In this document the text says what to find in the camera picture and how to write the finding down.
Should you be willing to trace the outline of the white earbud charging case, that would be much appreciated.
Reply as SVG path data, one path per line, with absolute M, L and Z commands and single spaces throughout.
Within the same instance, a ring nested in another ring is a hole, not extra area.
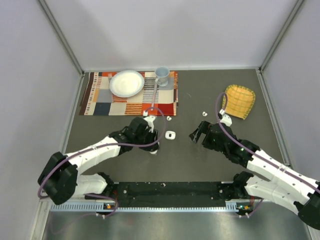
M 176 138 L 176 133 L 174 131 L 168 130 L 165 132 L 165 138 L 167 140 L 174 140 Z

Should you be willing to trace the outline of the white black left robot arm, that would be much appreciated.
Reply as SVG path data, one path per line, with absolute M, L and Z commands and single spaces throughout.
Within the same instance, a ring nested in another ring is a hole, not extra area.
M 113 181 L 103 172 L 84 175 L 88 169 L 101 162 L 118 157 L 139 148 L 151 154 L 159 149 L 158 131 L 154 128 L 156 117 L 135 117 L 122 130 L 114 131 L 101 141 L 82 150 L 68 154 L 54 153 L 37 182 L 41 191 L 56 205 L 61 205 L 71 198 L 87 194 L 109 198 L 114 191 Z

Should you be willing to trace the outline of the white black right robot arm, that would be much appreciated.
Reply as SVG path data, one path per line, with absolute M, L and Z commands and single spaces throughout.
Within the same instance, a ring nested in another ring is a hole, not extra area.
M 239 198 L 247 195 L 262 198 L 296 214 L 306 225 L 320 228 L 320 182 L 306 177 L 269 156 L 249 140 L 239 139 L 224 123 L 202 121 L 189 135 L 197 143 L 205 135 L 202 146 L 224 154 L 234 164 L 250 170 L 235 180 L 233 192 Z

